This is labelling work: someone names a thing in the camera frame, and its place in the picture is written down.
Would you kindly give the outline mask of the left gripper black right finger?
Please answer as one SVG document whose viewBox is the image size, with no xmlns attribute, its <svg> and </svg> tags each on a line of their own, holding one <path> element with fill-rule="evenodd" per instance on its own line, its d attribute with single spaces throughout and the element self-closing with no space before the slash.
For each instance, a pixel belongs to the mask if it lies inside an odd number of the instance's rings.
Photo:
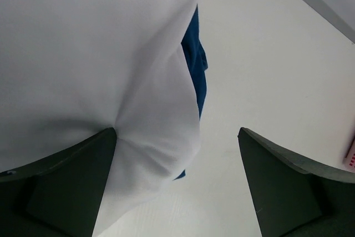
<svg viewBox="0 0 355 237">
<path fill-rule="evenodd" d="M 354 173 L 247 128 L 238 141 L 262 236 L 354 236 Z"/>
</svg>

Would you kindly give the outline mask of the white t shirt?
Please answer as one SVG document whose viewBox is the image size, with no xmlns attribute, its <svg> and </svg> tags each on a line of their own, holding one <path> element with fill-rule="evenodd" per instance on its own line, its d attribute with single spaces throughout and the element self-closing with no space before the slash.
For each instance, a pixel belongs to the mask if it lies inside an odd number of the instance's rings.
<svg viewBox="0 0 355 237">
<path fill-rule="evenodd" d="M 118 135 L 94 236 L 200 148 L 182 49 L 197 0 L 1 0 L 1 170 Z"/>
</svg>

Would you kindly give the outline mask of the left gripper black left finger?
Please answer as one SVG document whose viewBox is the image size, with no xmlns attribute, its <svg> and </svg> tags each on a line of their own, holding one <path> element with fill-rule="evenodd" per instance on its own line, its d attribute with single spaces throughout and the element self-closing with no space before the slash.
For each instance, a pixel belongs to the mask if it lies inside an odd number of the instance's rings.
<svg viewBox="0 0 355 237">
<path fill-rule="evenodd" d="M 1 172 L 1 236 L 92 236 L 115 147 L 108 128 Z"/>
</svg>

